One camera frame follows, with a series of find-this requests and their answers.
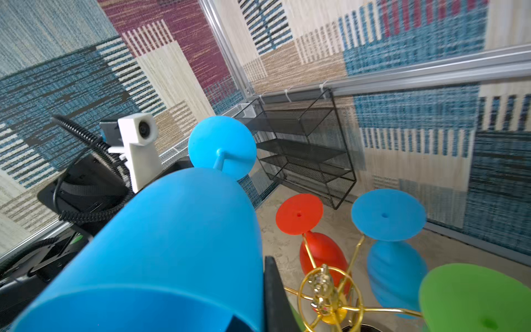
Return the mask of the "black mesh shelf rack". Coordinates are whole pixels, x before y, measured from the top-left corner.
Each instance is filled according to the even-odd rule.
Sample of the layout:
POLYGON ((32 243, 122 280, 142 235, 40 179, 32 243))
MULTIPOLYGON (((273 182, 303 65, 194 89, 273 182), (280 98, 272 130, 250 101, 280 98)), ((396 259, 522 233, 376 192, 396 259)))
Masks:
POLYGON ((252 132, 268 179, 313 194, 338 209, 357 178, 339 111, 330 89, 315 98, 248 103, 235 118, 252 132))

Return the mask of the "gold wine glass rack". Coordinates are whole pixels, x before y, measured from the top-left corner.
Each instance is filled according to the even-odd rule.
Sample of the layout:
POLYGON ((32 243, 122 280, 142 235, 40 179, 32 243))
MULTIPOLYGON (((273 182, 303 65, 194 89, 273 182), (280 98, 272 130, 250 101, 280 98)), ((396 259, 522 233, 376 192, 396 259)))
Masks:
POLYGON ((327 266, 326 264, 318 266, 308 245, 307 235, 303 234, 302 239, 313 269, 305 275, 297 290, 287 286, 284 290, 287 293, 297 296, 297 308, 299 310, 300 320, 306 331, 314 331, 315 327, 325 317, 334 317, 333 325, 337 331, 341 331, 340 323, 347 319, 346 315, 341 315, 343 311, 357 315, 354 321, 351 322, 351 331, 359 331, 361 329, 366 313, 392 313, 414 318, 423 317, 421 312, 406 308, 366 307, 362 292, 351 277, 350 271, 343 271, 333 266, 327 266), (348 304, 347 298, 344 296, 343 288, 348 283, 351 284, 351 288, 357 295, 358 302, 354 307, 348 304), (317 313, 313 322, 308 322, 305 318, 301 309, 302 300, 308 300, 317 313))

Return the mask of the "blue wine glass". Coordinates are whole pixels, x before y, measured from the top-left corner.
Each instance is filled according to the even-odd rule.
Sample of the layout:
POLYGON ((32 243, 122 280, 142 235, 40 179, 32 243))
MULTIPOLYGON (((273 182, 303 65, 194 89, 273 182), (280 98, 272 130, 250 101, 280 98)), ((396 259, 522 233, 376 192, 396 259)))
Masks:
POLYGON ((423 205, 406 192, 373 190, 355 201, 351 218, 356 228, 374 241, 366 264, 378 303, 384 308, 419 312, 420 285, 428 268, 407 240, 419 234, 427 222, 423 205))
POLYGON ((262 331, 264 263, 240 180, 257 146, 240 121, 201 121, 192 167, 147 186, 19 315, 14 331, 262 331))

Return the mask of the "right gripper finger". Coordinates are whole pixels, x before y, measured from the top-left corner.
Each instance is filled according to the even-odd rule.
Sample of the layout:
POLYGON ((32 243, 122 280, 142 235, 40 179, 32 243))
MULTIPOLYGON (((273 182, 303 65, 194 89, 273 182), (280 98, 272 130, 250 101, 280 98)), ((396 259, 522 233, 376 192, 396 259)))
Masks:
POLYGON ((274 257, 266 256, 264 266, 265 330, 269 332, 301 331, 287 299, 274 257))

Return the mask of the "red wine glass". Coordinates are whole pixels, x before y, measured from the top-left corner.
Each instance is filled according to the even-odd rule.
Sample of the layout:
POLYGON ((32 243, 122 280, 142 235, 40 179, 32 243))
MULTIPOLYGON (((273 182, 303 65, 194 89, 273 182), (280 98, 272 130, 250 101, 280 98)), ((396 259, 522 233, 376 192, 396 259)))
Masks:
POLYGON ((324 214, 321 200, 312 194, 298 194, 283 202, 277 210, 275 221, 280 231, 287 235, 304 235, 300 246, 300 264, 305 274, 326 264, 346 271, 348 263, 340 247, 328 236, 314 232, 324 214))

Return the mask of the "green wine glass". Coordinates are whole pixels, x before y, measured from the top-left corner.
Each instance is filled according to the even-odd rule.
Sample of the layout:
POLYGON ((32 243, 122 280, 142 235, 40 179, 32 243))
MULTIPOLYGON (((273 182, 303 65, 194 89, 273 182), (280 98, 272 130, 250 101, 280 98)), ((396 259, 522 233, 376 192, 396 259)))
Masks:
POLYGON ((430 271, 419 304, 429 331, 530 330, 530 288, 482 266, 446 264, 430 271))

